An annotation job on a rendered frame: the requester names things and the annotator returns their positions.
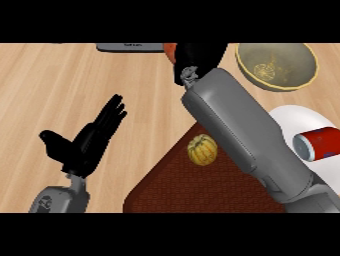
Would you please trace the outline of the dark red placemat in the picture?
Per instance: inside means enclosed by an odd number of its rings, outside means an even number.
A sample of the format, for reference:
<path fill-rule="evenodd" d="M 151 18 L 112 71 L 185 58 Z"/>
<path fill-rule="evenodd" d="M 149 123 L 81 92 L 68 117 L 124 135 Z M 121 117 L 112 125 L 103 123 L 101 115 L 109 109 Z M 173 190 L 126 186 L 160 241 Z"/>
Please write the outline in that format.
<path fill-rule="evenodd" d="M 192 163 L 186 146 L 201 134 L 207 131 L 195 123 L 130 191 L 123 212 L 284 213 L 284 206 L 260 182 L 241 172 L 222 149 L 210 165 Z"/>

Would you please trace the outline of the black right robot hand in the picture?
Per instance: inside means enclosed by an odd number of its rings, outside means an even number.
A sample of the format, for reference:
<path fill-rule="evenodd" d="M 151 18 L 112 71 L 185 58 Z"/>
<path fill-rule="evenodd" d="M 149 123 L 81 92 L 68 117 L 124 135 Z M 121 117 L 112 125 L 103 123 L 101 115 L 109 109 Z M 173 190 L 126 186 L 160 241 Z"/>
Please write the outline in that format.
<path fill-rule="evenodd" d="M 198 79 L 219 66 L 225 55 L 228 43 L 179 43 L 174 50 L 173 74 L 174 83 L 182 86 L 182 71 L 195 67 L 195 75 Z"/>

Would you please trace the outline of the olive bowl with yellow rim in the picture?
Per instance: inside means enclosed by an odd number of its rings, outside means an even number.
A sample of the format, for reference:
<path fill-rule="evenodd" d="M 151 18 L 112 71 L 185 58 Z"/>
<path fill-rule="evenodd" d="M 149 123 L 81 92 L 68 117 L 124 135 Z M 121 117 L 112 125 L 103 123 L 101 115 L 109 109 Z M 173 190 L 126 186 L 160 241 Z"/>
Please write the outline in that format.
<path fill-rule="evenodd" d="M 318 57 L 304 43 L 238 43 L 235 58 L 244 77 L 263 90 L 295 91 L 318 77 Z"/>

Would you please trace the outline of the yellow striped squash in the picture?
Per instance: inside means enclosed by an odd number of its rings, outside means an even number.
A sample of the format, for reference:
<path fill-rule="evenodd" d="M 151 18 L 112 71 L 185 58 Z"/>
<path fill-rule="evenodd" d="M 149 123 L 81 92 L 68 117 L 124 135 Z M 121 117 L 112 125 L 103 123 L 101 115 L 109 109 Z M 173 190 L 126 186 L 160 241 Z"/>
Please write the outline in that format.
<path fill-rule="evenodd" d="M 186 151 L 192 163 L 207 166 L 217 158 L 217 143 L 207 134 L 199 134 L 189 141 Z"/>

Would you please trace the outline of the white plate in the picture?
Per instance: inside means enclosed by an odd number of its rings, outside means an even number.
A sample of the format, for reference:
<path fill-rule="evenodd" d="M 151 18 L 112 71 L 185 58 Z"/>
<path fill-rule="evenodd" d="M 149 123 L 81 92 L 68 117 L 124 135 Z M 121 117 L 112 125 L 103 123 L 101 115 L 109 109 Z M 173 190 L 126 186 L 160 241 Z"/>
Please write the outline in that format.
<path fill-rule="evenodd" d="M 281 126 L 290 148 L 292 148 L 292 138 L 298 133 L 334 127 L 332 122 L 318 112 L 298 105 L 279 106 L 269 114 Z M 303 163 L 328 183 L 334 192 L 340 194 L 340 155 L 313 162 L 303 161 Z"/>

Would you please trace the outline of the grey appliance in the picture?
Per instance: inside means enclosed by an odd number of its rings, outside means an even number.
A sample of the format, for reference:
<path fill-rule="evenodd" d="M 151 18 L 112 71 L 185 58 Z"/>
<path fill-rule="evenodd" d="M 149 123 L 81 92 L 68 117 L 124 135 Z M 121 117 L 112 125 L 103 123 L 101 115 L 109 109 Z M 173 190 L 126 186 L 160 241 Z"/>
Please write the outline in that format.
<path fill-rule="evenodd" d="M 103 52 L 163 53 L 161 43 L 98 43 L 96 49 Z"/>

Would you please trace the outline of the orange sweet potato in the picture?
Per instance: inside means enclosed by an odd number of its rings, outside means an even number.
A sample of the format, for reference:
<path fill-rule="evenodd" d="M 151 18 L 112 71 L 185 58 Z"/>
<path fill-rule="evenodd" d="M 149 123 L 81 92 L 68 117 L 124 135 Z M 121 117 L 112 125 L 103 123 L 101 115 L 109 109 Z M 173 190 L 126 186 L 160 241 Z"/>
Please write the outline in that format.
<path fill-rule="evenodd" d="M 176 46 L 177 46 L 176 43 L 163 44 L 164 53 L 171 63 L 176 63 L 176 57 L 174 57 Z"/>

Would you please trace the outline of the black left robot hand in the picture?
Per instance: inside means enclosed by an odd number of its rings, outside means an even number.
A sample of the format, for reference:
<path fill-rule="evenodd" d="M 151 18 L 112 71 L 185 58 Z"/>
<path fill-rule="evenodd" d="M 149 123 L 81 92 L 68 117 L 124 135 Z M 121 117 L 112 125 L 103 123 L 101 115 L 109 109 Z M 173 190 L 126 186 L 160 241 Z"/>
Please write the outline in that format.
<path fill-rule="evenodd" d="M 93 173 L 99 165 L 109 140 L 127 115 L 121 101 L 121 95 L 111 97 L 95 121 L 86 124 L 72 141 L 50 130 L 39 134 L 47 156 L 64 164 L 62 172 L 81 178 Z"/>

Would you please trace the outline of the red can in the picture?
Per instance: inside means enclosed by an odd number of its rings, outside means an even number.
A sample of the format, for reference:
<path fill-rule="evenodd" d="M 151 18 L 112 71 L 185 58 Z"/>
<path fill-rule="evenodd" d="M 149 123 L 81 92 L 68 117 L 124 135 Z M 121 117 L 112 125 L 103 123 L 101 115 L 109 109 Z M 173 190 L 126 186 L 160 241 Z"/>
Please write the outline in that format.
<path fill-rule="evenodd" d="M 340 129 L 322 127 L 298 133 L 292 147 L 298 157 L 309 162 L 340 155 Z"/>

